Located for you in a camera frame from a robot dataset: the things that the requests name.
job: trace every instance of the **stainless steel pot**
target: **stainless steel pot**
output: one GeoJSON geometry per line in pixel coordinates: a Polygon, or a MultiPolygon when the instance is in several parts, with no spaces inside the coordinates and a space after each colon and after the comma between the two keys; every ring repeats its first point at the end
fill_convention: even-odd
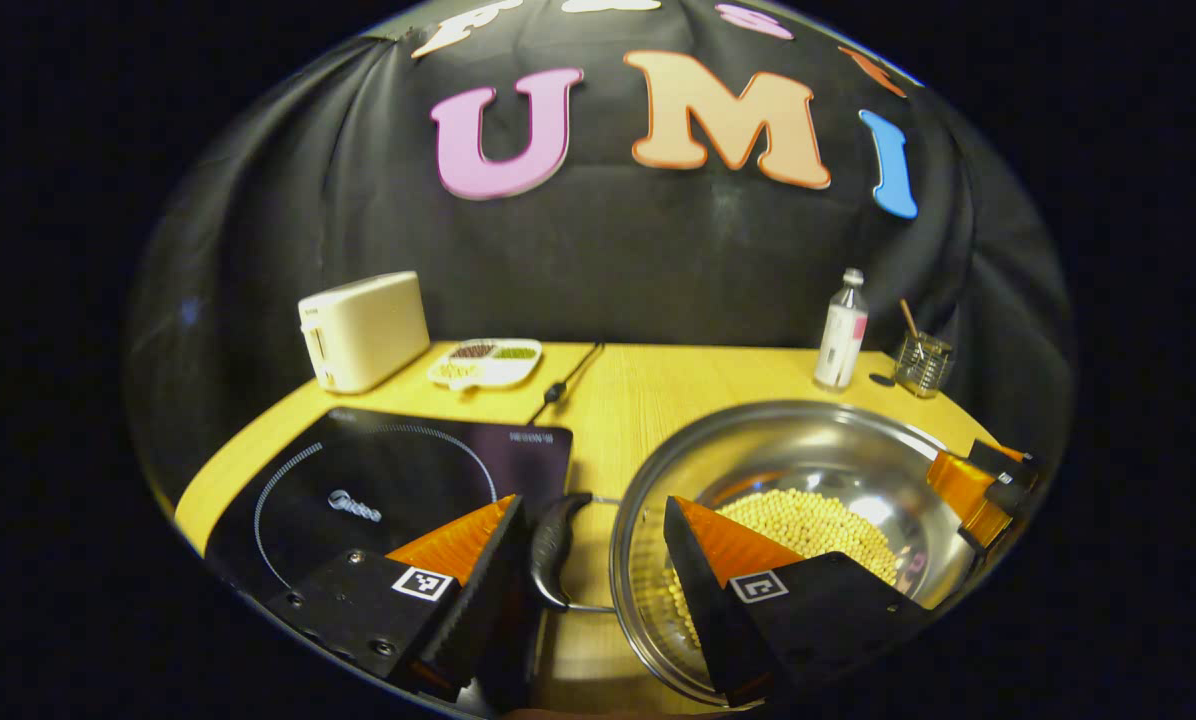
{"type": "MultiPolygon", "coordinates": [[[[895,587],[932,610],[972,568],[958,515],[927,484],[944,446],[922,431],[850,405],[761,402],[682,428],[643,463],[620,501],[611,541],[615,612],[629,645],[657,678],[698,702],[724,706],[704,658],[665,592],[663,538],[671,495],[720,507],[758,492],[799,488],[838,498],[886,536],[901,561],[895,587]]],[[[557,610],[570,604],[559,570],[570,548],[567,520],[588,493],[563,498],[533,537],[535,585],[557,610]]]]}

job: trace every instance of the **table surface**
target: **table surface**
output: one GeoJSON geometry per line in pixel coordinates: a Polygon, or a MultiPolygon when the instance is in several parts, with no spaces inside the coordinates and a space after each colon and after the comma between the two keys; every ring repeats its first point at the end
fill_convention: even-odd
{"type": "MultiPolygon", "coordinates": [[[[248,480],[316,419],[334,407],[484,423],[524,425],[544,391],[566,378],[588,343],[544,343],[533,373],[515,388],[452,392],[426,372],[452,342],[435,342],[414,364],[358,396],[324,392],[318,383],[298,388],[243,428],[210,457],[176,507],[176,523],[202,553],[210,529],[248,480]]],[[[684,425],[727,407],[770,399],[816,399],[858,405],[911,425],[957,454],[974,439],[995,438],[944,395],[919,399],[899,386],[885,388],[871,373],[891,376],[893,361],[862,352],[854,382],[842,393],[812,383],[817,350],[762,347],[609,344],[569,383],[569,391],[537,419],[575,433],[568,492],[621,498],[648,454],[684,425]]],[[[562,584],[574,602],[611,605],[608,542],[615,506],[580,511],[562,584]]],[[[539,646],[533,706],[549,710],[716,710],[671,691],[634,655],[616,616],[548,612],[539,646]]]]}

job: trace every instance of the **yellow beans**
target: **yellow beans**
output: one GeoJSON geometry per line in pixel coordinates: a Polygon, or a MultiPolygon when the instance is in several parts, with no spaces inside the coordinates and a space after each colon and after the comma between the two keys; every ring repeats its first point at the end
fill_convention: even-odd
{"type": "MultiPolygon", "coordinates": [[[[763,492],[725,505],[718,510],[718,514],[785,544],[804,557],[844,553],[883,582],[896,584],[898,561],[887,547],[887,538],[872,523],[842,506],[837,498],[794,488],[763,492]]],[[[665,570],[665,584],[675,614],[684,621],[691,642],[700,647],[687,598],[682,597],[682,584],[675,570],[665,570]]]]}

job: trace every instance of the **black cooktop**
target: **black cooktop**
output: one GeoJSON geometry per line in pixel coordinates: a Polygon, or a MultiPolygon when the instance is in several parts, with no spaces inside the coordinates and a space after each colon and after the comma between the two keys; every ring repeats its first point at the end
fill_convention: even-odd
{"type": "MultiPolygon", "coordinates": [[[[205,559],[238,591],[264,603],[347,548],[389,553],[514,493],[533,523],[562,495],[570,439],[562,428],[337,407],[275,454],[228,504],[205,559]]],[[[514,608],[502,641],[526,665],[539,606],[524,590],[514,608]]],[[[499,665],[520,665],[505,660],[499,665]]],[[[511,675],[526,673],[521,667],[511,675]]],[[[478,679],[493,694],[504,684],[487,675],[478,679]]]]}

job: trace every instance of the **black pot handle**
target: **black pot handle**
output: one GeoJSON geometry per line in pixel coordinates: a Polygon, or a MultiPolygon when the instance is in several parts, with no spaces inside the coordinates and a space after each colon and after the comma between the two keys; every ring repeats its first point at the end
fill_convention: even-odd
{"type": "Polygon", "coordinates": [[[594,498],[592,492],[574,492],[559,498],[544,511],[537,527],[531,533],[531,582],[541,593],[542,600],[551,610],[566,612],[615,612],[615,608],[578,605],[562,590],[559,579],[562,563],[570,553],[570,518],[590,501],[620,505],[610,498],[594,498]]]}

